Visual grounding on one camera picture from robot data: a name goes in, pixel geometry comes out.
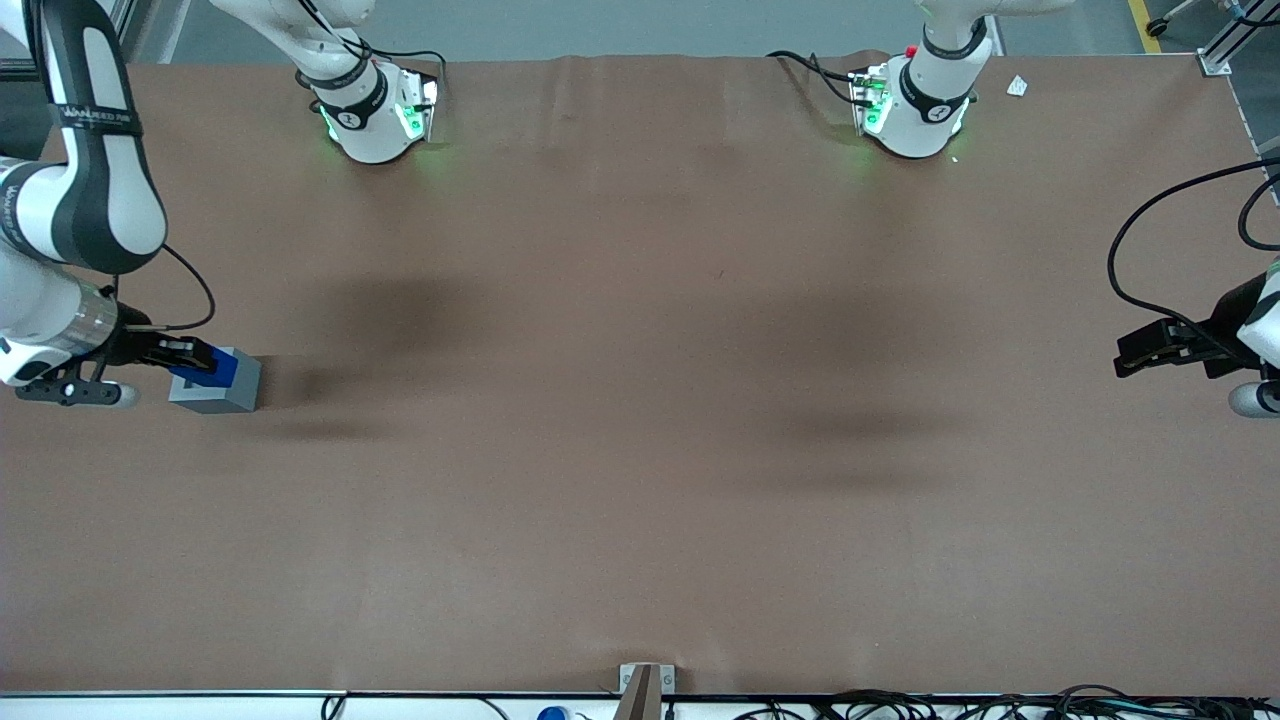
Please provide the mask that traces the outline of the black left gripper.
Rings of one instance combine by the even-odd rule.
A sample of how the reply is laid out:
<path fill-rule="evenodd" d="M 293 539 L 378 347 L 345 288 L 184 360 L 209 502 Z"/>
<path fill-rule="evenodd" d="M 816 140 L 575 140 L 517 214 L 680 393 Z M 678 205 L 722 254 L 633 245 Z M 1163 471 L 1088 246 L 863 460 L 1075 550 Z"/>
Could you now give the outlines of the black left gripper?
<path fill-rule="evenodd" d="M 1116 341 L 1116 378 L 1125 379 L 1157 366 L 1184 366 L 1204 360 L 1204 374 L 1211 380 L 1240 370 L 1260 372 L 1263 365 L 1258 354 L 1244 346 L 1236 333 L 1260 301 L 1265 282 L 1266 274 L 1258 274 L 1228 291 L 1204 320 L 1207 332 L 1231 354 L 1224 350 L 1217 357 L 1206 360 L 1213 355 L 1212 342 L 1192 324 L 1160 318 Z"/>

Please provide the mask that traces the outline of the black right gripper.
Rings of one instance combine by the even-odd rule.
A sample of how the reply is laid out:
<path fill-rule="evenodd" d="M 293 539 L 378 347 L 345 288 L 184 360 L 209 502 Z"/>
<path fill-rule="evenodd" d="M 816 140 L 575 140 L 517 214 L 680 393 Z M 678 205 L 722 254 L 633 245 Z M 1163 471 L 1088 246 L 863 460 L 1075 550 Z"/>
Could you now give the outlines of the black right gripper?
<path fill-rule="evenodd" d="M 218 372 L 214 347 L 195 337 L 161 337 L 160 331 L 118 324 L 100 347 L 101 366 L 163 366 L 174 375 Z"/>

